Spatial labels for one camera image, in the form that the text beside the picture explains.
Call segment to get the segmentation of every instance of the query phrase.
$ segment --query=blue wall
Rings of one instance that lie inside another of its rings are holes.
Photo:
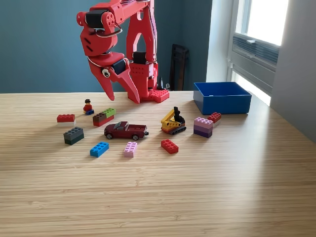
[[[0,93],[102,91],[90,72],[76,15],[100,0],[7,0],[0,2]],[[173,43],[190,50],[185,89],[205,81],[211,3],[156,0],[159,75],[169,81]],[[125,52],[128,22],[114,51]],[[144,50],[144,42],[139,50]],[[122,90],[119,84],[115,91]]]
[[[205,82],[211,25],[212,0],[183,0],[182,45],[190,51],[184,90]]]

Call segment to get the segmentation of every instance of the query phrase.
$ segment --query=window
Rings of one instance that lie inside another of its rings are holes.
[[[288,0],[234,0],[227,81],[237,77],[271,96],[287,5]]]
[[[117,127],[119,127],[119,126],[120,126],[120,123],[121,123],[121,122],[118,122],[117,124],[115,124],[114,129],[116,129]]]
[[[236,33],[281,45],[288,0],[239,0]]]

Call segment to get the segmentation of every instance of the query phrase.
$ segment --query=toy car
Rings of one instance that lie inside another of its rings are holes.
[[[128,122],[118,122],[110,124],[104,129],[104,136],[108,139],[112,138],[132,138],[138,140],[149,135],[146,125],[131,125]]]

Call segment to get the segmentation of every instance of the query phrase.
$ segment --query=toy excavator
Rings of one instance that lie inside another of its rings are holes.
[[[171,110],[166,115],[166,117],[161,120],[161,123],[162,131],[171,135],[183,132],[187,129],[187,127],[185,127],[186,122],[184,118],[180,116],[180,111],[178,110],[178,107],[174,107],[174,109]]]

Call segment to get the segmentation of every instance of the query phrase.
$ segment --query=car windshield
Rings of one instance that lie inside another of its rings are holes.
[[[114,129],[116,129],[117,127],[120,126],[120,122],[118,122],[117,124],[115,124]]]

